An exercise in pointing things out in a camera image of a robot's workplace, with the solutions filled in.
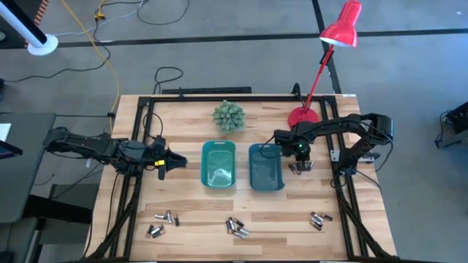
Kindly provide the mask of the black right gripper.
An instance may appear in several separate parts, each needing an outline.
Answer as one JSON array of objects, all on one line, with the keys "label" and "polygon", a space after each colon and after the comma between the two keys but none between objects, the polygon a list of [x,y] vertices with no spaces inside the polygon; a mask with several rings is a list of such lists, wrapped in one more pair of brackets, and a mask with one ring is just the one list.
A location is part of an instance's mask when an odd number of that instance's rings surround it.
[{"label": "black right gripper", "polygon": [[283,144],[283,155],[286,157],[294,156],[296,160],[295,166],[297,169],[300,168],[301,161],[305,167],[311,166],[310,153],[310,144],[305,139],[288,141]]}]

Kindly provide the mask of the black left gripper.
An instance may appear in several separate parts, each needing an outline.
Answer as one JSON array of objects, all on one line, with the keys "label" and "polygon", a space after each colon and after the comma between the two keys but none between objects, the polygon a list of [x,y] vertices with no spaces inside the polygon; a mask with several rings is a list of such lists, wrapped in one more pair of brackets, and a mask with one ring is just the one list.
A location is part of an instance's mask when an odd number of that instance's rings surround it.
[{"label": "black left gripper", "polygon": [[159,169],[159,179],[164,180],[166,174],[176,168],[186,168],[186,157],[173,152],[170,148],[167,149],[167,157],[165,155],[166,140],[163,137],[155,137],[154,141],[149,146],[149,162],[148,165]]}]

